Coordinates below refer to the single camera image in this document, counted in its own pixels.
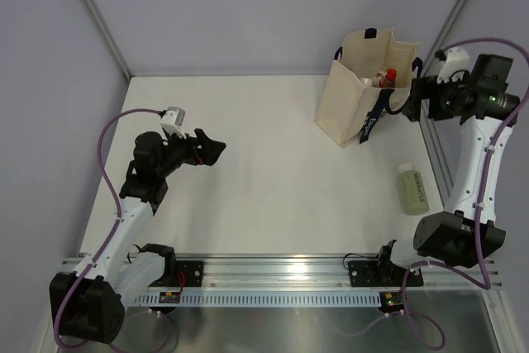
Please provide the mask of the red dish soap bottle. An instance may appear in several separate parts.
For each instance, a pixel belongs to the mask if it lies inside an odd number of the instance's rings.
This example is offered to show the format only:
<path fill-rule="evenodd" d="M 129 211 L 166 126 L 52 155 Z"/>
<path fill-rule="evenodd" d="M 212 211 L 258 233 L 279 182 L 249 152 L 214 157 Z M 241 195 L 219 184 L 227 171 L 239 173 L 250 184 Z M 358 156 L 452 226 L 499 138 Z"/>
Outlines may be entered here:
<path fill-rule="evenodd" d="M 386 74 L 380 79 L 379 86 L 381 88 L 396 88 L 397 70 L 388 69 Z"/>

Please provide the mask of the beige canvas bag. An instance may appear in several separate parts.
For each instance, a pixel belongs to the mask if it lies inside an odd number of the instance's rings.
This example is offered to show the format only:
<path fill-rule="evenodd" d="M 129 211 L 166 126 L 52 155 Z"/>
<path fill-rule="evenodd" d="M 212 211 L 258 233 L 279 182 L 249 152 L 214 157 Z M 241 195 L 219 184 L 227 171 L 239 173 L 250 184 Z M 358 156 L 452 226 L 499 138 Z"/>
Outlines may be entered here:
<path fill-rule="evenodd" d="M 342 148 L 366 142 L 382 117 L 402 111 L 412 80 L 422 72 L 419 46 L 396 40 L 392 28 L 351 32 L 334 55 L 315 123 Z M 388 69 L 397 70 L 396 88 L 360 82 Z"/>

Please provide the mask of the beige pump bottle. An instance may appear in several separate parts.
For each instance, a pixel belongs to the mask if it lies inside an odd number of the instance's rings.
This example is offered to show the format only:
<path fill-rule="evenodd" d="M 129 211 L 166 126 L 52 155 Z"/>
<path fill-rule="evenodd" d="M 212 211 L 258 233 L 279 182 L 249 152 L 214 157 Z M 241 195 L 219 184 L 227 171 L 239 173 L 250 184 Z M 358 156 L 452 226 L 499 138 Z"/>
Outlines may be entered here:
<path fill-rule="evenodd" d="M 376 87 L 379 88 L 381 81 L 384 79 L 383 74 L 376 74 L 371 78 L 360 78 L 360 82 L 366 87 Z"/>

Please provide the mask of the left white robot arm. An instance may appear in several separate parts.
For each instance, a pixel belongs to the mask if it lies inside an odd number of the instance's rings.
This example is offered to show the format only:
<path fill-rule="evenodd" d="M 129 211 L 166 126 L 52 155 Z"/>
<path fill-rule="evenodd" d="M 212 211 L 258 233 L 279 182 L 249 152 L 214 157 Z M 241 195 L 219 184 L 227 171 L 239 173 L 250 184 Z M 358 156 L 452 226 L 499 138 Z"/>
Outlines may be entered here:
<path fill-rule="evenodd" d="M 213 166 L 226 143 L 194 134 L 148 131 L 135 139 L 133 159 L 119 193 L 117 215 L 95 247 L 69 273 L 50 282 L 50 306 L 57 344 L 63 337 L 81 343 L 112 343 L 126 310 L 151 284 L 172 284 L 178 274 L 174 249 L 155 246 L 134 262 L 125 259 L 137 237 L 150 223 L 168 191 L 166 179 L 180 166 Z"/>

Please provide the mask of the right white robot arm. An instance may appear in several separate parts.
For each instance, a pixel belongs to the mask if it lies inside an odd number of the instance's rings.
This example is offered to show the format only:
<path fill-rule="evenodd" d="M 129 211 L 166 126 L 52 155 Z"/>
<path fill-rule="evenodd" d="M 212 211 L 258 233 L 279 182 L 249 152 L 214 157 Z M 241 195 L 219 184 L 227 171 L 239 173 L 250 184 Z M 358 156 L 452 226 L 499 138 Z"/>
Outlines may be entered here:
<path fill-rule="evenodd" d="M 512 59 L 481 54 L 468 69 L 469 55 L 460 47 L 440 50 L 436 58 L 438 75 L 412 81 L 402 113 L 416 122 L 427 101 L 429 119 L 459 119 L 460 162 L 442 211 L 424 217 L 412 238 L 381 248 L 374 274 L 383 284 L 395 283 L 405 268 L 421 260 L 472 268 L 505 241 L 505 231 L 496 226 L 495 191 L 521 103 L 506 92 Z"/>

